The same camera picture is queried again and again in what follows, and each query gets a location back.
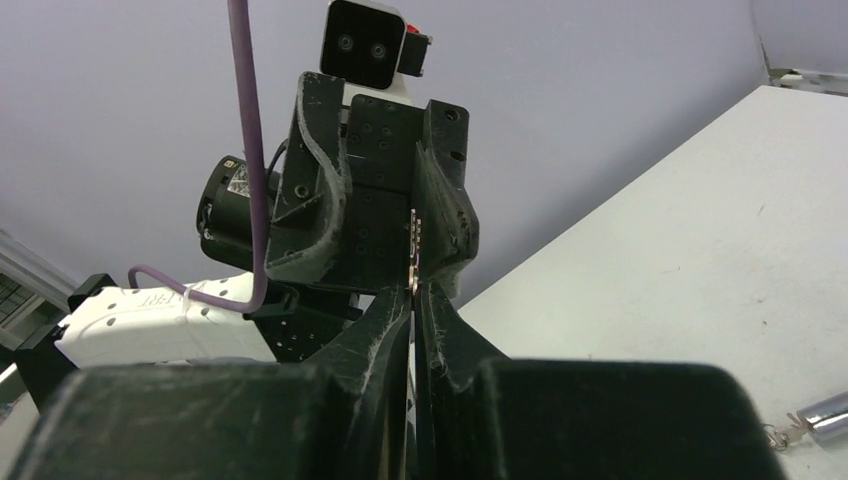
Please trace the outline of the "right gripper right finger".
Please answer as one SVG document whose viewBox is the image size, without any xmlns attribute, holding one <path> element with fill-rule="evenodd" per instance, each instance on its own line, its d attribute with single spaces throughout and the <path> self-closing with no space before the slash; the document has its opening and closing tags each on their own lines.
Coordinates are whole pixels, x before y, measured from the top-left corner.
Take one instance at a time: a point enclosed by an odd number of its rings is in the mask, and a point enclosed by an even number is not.
<svg viewBox="0 0 848 480">
<path fill-rule="evenodd" d="M 437 284 L 416 294 L 432 479 L 781 479 L 747 393 L 691 363 L 507 357 Z"/>
</svg>

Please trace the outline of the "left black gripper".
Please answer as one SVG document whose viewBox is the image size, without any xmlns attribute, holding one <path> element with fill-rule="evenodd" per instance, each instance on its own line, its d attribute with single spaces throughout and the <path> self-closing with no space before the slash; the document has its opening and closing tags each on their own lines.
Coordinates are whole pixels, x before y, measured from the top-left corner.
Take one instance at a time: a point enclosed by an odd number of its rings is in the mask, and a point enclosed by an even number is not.
<svg viewBox="0 0 848 480">
<path fill-rule="evenodd" d="M 469 112 L 438 100 L 419 108 L 367 95 L 346 107 L 344 86 L 316 72 L 298 79 L 268 277 L 359 293 L 407 284 L 415 208 L 420 281 L 458 294 L 480 243 L 465 187 Z"/>
</svg>

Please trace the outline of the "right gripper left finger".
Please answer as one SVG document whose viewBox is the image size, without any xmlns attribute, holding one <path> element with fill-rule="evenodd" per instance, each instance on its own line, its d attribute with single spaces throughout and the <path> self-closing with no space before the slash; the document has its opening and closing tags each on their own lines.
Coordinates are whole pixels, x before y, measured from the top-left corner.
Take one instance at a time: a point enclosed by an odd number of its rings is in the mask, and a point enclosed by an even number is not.
<svg viewBox="0 0 848 480">
<path fill-rule="evenodd" d="M 381 291 L 300 363 L 96 367 L 65 380 L 13 479 L 397 479 L 410 304 Z"/>
</svg>

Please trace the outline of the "red lock keys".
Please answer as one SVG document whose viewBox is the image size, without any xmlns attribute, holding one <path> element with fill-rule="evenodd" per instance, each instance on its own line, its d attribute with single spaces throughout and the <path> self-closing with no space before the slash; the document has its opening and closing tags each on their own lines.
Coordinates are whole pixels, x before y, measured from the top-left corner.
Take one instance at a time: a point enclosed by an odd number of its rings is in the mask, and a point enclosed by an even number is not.
<svg viewBox="0 0 848 480">
<path fill-rule="evenodd" d="M 412 297 L 417 294 L 420 284 L 420 248 L 421 248 L 422 221 L 418 217 L 415 208 L 410 210 L 409 223 L 409 270 L 408 287 Z"/>
</svg>

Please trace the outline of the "blue cable lock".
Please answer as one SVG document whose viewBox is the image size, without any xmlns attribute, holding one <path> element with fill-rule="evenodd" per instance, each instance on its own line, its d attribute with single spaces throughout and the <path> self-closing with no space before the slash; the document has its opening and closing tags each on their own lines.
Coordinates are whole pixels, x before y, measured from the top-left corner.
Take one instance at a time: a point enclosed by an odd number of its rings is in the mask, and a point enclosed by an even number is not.
<svg viewBox="0 0 848 480">
<path fill-rule="evenodd" d="M 816 443 L 831 444 L 847 435 L 847 392 L 803 407 L 796 415 Z"/>
</svg>

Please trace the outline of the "blue lock keys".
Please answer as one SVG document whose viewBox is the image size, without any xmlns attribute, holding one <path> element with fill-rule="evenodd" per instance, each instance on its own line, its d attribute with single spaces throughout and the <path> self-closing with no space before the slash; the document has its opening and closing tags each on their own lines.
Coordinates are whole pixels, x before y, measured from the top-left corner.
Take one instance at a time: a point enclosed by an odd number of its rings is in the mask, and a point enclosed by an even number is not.
<svg viewBox="0 0 848 480">
<path fill-rule="evenodd" d="M 801 441 L 810 431 L 809 425 L 802 421 L 797 414 L 787 412 L 786 417 L 789 423 L 784 426 L 775 426 L 770 423 L 763 424 L 769 447 L 778 453 L 785 452 Z"/>
</svg>

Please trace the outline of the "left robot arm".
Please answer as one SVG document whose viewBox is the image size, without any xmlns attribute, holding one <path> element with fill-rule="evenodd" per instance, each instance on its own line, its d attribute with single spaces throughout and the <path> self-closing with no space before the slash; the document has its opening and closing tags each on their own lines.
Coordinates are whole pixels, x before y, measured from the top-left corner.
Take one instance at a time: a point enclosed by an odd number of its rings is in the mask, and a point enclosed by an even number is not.
<svg viewBox="0 0 848 480">
<path fill-rule="evenodd" d="M 69 297 L 68 314 L 16 351 L 33 402 L 44 408 L 84 368 L 299 362 L 358 318 L 364 295 L 435 283 L 455 297 L 479 249 L 464 186 L 469 123 L 469 111 L 455 104 L 419 107 L 303 74 L 282 166 L 267 174 L 263 305 L 240 313 L 198 300 L 240 303 L 253 290 L 247 166 L 227 156 L 202 193 L 196 226 L 202 251 L 238 274 L 179 292 L 90 277 Z"/>
</svg>

